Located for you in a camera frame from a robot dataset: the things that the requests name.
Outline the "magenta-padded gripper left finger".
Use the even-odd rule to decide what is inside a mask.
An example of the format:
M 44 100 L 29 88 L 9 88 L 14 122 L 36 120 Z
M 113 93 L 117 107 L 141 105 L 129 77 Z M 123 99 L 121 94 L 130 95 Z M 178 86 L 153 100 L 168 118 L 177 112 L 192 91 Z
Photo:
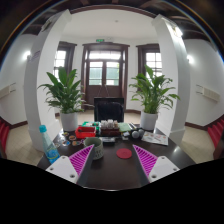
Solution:
M 94 146 L 90 145 L 71 156 L 61 156 L 46 171 L 74 184 L 85 184 L 94 155 Z

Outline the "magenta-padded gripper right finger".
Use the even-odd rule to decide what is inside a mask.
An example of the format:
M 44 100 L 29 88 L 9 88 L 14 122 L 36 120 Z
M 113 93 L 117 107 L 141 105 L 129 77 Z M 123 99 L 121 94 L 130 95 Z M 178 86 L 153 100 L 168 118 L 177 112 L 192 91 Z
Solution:
M 179 171 L 179 168 L 166 156 L 155 156 L 140 146 L 133 146 L 144 175 L 150 183 Z

